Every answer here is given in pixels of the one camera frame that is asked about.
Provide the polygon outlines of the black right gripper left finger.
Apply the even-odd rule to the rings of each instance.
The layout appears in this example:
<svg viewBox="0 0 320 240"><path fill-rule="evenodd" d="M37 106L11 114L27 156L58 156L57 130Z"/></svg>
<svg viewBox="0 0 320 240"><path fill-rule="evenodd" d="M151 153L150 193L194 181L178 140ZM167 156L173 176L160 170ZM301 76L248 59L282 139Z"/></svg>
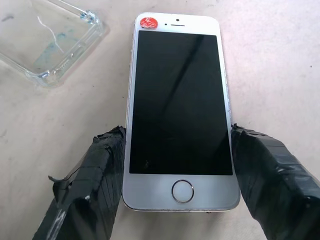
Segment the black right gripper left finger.
<svg viewBox="0 0 320 240"><path fill-rule="evenodd" d="M79 163L53 181L54 198L32 240L110 240L122 196L126 129L97 135Z"/></svg>

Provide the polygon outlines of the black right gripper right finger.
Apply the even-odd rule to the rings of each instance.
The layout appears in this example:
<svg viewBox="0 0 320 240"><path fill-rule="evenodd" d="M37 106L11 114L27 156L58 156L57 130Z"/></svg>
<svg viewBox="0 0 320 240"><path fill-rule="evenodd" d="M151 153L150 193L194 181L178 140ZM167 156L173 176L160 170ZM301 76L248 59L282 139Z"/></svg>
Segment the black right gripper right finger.
<svg viewBox="0 0 320 240"><path fill-rule="evenodd" d="M320 181L279 140L232 125L241 195L267 240L320 240Z"/></svg>

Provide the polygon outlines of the white smartphone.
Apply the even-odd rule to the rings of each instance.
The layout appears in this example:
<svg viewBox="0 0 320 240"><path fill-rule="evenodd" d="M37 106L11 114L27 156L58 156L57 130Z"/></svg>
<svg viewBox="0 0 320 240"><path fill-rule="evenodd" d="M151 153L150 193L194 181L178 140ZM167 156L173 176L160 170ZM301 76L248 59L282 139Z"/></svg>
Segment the white smartphone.
<svg viewBox="0 0 320 240"><path fill-rule="evenodd" d="M156 29L140 27L155 18ZM143 12L134 22L122 197L136 211L222 212L240 201L219 23Z"/></svg>

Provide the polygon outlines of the clear plastic phone case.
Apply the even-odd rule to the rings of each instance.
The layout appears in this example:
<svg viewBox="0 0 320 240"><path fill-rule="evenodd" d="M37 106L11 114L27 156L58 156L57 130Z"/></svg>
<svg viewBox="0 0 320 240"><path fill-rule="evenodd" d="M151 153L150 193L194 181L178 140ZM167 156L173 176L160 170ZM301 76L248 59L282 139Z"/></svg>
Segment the clear plastic phone case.
<svg viewBox="0 0 320 240"><path fill-rule="evenodd" d="M0 0L0 63L53 87L105 31L77 0Z"/></svg>

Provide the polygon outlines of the red round sticker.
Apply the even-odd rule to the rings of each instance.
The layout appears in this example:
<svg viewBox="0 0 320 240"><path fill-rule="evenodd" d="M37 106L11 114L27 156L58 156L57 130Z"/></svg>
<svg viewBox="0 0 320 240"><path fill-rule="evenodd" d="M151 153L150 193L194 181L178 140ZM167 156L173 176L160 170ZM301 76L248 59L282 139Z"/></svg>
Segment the red round sticker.
<svg viewBox="0 0 320 240"><path fill-rule="evenodd" d="M139 25L143 29L156 29L158 27L158 21L153 17L144 17L140 20Z"/></svg>

